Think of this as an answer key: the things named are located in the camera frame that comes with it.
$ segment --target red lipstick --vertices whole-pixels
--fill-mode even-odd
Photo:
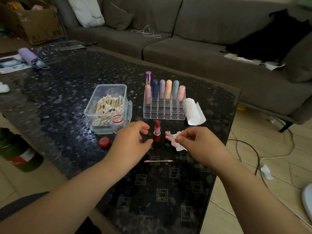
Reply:
[[[156,120],[154,129],[154,142],[158,143],[159,141],[160,141],[160,122]]]

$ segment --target patterned table surface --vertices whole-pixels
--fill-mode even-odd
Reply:
[[[73,42],[32,49],[50,69],[27,69],[2,75],[11,92],[0,95],[0,111],[40,153],[69,179],[107,154],[98,135],[85,126],[83,111],[98,84],[126,84],[133,102],[132,121],[143,120],[145,72],[153,79],[179,80],[186,95],[199,102],[207,126],[226,144],[240,90],[204,78],[90,47],[58,51]],[[177,152],[164,138],[186,121],[161,120],[161,141],[101,199],[97,208],[121,233],[199,233],[215,174]],[[143,140],[153,138],[152,130]],[[144,163],[167,160],[172,163]]]

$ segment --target black cable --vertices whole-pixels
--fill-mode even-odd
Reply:
[[[257,175],[257,171],[258,171],[258,169],[260,168],[260,157],[259,157],[258,152],[255,150],[255,148],[252,147],[250,144],[246,143],[245,141],[241,141],[241,140],[237,140],[237,139],[228,139],[228,140],[243,142],[243,143],[249,145],[249,146],[255,151],[255,153],[257,154],[257,157],[258,157],[258,165],[257,165],[257,169],[255,170],[255,175]]]

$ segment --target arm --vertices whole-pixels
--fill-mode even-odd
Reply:
[[[70,181],[0,223],[0,233],[74,233],[106,191],[150,149],[140,143],[149,126],[140,121],[121,129],[106,157]]]
[[[190,127],[176,142],[220,177],[245,234],[310,233],[206,127]]]

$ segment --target clear acrylic lipstick organizer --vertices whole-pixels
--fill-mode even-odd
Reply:
[[[147,119],[169,119],[169,120],[185,120],[186,117],[186,96],[179,100],[172,99],[172,89],[170,98],[162,98],[158,89],[158,97],[153,98],[153,87],[151,87],[152,97],[146,98],[144,92],[143,117]]]

